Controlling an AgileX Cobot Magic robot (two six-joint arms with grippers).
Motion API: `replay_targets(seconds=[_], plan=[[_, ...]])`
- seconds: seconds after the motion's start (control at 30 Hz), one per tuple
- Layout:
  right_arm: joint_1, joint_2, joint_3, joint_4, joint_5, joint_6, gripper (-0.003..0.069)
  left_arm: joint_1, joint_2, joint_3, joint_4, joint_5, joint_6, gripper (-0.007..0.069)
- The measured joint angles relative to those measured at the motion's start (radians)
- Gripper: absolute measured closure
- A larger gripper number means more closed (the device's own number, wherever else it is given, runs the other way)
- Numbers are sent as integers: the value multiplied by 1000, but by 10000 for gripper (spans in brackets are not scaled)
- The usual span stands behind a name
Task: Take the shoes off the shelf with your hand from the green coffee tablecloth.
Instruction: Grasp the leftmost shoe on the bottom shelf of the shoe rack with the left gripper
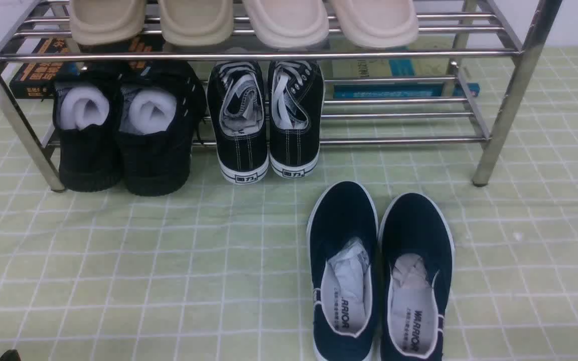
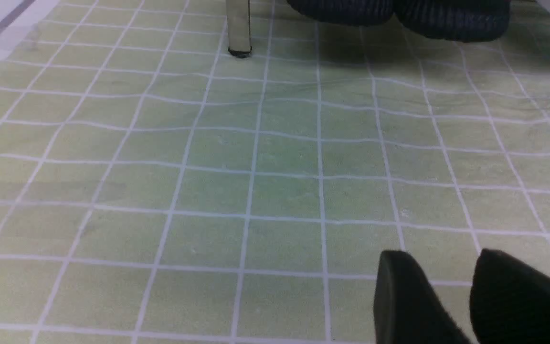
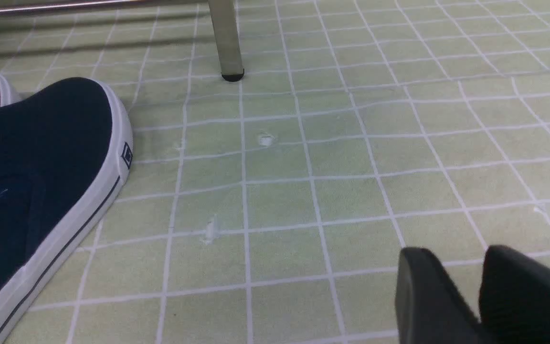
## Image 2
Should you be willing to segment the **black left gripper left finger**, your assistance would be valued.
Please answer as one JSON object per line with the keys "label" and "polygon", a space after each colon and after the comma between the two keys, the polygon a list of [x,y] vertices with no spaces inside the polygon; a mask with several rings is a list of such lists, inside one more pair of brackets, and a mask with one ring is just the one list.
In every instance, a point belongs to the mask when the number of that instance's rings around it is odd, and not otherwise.
{"label": "black left gripper left finger", "polygon": [[378,344],[469,344],[440,302],[425,272],[409,254],[380,254],[373,302]]}

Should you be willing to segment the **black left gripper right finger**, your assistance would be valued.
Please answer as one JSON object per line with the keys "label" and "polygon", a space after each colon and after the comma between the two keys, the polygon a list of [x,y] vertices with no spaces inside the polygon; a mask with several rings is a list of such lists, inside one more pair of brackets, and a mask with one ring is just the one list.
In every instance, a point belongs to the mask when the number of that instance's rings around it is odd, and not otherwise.
{"label": "black left gripper right finger", "polygon": [[496,249],[483,249],[469,298],[481,344],[550,344],[550,277]]}

